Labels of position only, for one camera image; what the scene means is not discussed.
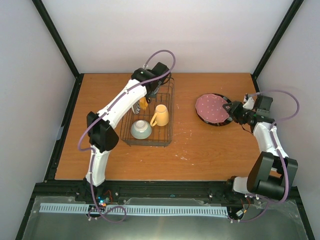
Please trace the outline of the yellow scalloped plate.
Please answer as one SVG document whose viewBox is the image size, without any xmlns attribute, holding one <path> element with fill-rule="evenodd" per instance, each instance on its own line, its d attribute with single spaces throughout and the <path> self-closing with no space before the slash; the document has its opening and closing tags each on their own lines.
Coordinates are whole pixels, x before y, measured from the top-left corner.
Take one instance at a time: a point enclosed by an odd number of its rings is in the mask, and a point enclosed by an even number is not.
<svg viewBox="0 0 320 240">
<path fill-rule="evenodd" d="M 145 111 L 149 105 L 147 99 L 145 97 L 142 97 L 140 100 L 139 100 L 139 107 Z"/>
</svg>

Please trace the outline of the white blue striped plate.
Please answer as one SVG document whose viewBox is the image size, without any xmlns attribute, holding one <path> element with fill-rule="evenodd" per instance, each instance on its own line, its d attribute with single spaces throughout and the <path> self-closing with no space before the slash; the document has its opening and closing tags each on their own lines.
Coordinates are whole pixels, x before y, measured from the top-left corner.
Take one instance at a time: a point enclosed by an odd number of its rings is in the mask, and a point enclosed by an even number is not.
<svg viewBox="0 0 320 240">
<path fill-rule="evenodd" d="M 131 110 L 135 115 L 138 115 L 140 113 L 141 108 L 138 101 L 133 104 L 133 106 L 131 107 Z"/>
</svg>

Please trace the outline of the yellow ceramic mug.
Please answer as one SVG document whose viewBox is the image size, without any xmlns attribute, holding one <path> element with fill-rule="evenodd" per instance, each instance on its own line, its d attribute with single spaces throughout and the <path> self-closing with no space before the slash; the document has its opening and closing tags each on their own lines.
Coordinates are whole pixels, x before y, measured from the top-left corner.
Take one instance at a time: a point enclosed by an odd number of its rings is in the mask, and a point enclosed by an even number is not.
<svg viewBox="0 0 320 240">
<path fill-rule="evenodd" d="M 163 126 L 167 125 L 168 122 L 169 122 L 168 108 L 163 104 L 157 105 L 155 107 L 153 117 L 149 123 L 150 126 L 151 127 L 154 127 L 154 126 L 163 127 Z"/>
</svg>

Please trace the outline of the black wire dish rack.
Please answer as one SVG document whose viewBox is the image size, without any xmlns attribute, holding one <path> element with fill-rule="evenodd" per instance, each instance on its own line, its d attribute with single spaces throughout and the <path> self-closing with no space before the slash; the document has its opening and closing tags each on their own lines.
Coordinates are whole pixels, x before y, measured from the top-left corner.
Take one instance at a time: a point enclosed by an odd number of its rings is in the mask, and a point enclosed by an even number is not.
<svg viewBox="0 0 320 240">
<path fill-rule="evenodd" d="M 145 110 L 141 109 L 138 114 L 131 109 L 121 120 L 120 139 L 131 145 L 167 147 L 173 138 L 173 114 L 174 114 L 174 87 L 173 77 L 169 77 L 164 85 L 159 87 L 156 94 L 150 98 L 150 103 Z M 150 122 L 157 105 L 165 105 L 169 113 L 169 121 L 165 126 L 153 126 L 152 132 L 146 139 L 136 139 L 131 134 L 131 128 L 134 122 L 144 120 Z"/>
</svg>

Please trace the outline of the light green ceramic bowl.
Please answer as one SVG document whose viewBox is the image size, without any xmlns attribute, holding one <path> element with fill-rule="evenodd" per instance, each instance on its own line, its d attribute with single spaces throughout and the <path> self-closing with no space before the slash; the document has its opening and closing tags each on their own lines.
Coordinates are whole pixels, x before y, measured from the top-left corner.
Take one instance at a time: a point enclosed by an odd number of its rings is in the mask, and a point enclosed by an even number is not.
<svg viewBox="0 0 320 240">
<path fill-rule="evenodd" d="M 130 133 L 135 139 L 144 140 L 151 135 L 152 127 L 146 120 L 137 120 L 132 124 Z"/>
</svg>

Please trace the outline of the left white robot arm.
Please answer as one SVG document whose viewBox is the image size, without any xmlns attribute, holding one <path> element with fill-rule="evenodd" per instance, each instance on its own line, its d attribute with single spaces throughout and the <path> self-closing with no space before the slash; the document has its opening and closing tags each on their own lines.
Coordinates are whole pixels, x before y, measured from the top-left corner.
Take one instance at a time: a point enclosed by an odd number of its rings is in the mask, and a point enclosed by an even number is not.
<svg viewBox="0 0 320 240">
<path fill-rule="evenodd" d="M 122 117 L 141 98 L 154 93 L 169 75 L 169 68 L 158 62 L 152 69 L 138 68 L 120 93 L 104 108 L 97 113 L 89 112 L 86 116 L 87 130 L 90 147 L 90 163 L 85 176 L 91 185 L 86 190 L 86 195 L 92 201 L 103 198 L 104 188 L 100 186 L 105 181 L 105 170 L 111 150 L 119 142 L 115 128 Z"/>
</svg>

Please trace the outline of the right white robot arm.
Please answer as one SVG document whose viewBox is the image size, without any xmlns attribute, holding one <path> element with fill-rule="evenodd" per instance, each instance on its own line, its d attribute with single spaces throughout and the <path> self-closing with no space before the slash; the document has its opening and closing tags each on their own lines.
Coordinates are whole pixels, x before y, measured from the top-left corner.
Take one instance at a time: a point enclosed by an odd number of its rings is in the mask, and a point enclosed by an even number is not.
<svg viewBox="0 0 320 240">
<path fill-rule="evenodd" d="M 273 98 L 246 95 L 243 102 L 225 103 L 223 108 L 235 123 L 247 124 L 256 138 L 260 155 L 247 177 L 235 177 L 232 190 L 246 196 L 261 196 L 284 202 L 298 170 L 298 162 L 282 148 L 277 125 L 270 118 Z"/>
</svg>

